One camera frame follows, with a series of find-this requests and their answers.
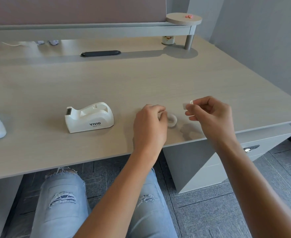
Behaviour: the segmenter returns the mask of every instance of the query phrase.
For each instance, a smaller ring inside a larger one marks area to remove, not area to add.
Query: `desk surface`
[[[185,37],[176,37],[184,44]],[[82,58],[83,51],[120,50]],[[178,118],[166,145],[205,139],[182,103],[213,95],[232,107],[236,132],[291,122],[291,96],[207,41],[195,36],[188,52],[161,37],[64,40],[56,47],[0,43],[0,178],[132,152],[132,124],[145,104]],[[68,133],[66,107],[107,103],[114,126]]]

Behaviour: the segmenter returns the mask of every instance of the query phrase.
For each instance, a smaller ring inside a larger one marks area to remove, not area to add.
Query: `ripped jeans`
[[[57,172],[41,186],[30,238],[71,238],[89,213],[85,182],[77,174]],[[153,168],[142,187],[126,237],[178,237]]]

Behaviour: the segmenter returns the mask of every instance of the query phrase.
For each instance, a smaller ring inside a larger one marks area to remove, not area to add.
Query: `brown panel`
[[[0,25],[165,20],[166,0],[0,0]]]

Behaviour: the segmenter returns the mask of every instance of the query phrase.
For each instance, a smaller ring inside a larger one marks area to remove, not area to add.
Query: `cylindrical metal post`
[[[185,45],[184,45],[185,50],[191,49],[193,38],[194,38],[194,35],[187,35]]]

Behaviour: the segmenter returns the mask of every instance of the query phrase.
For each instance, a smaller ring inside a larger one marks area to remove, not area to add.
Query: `person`
[[[236,139],[231,107],[211,96],[186,106],[219,155],[251,235],[291,238],[291,210],[245,154]],[[147,104],[133,125],[135,149],[90,213],[85,183],[76,172],[59,169],[43,183],[31,238],[176,238],[153,170],[166,141],[167,113]]]

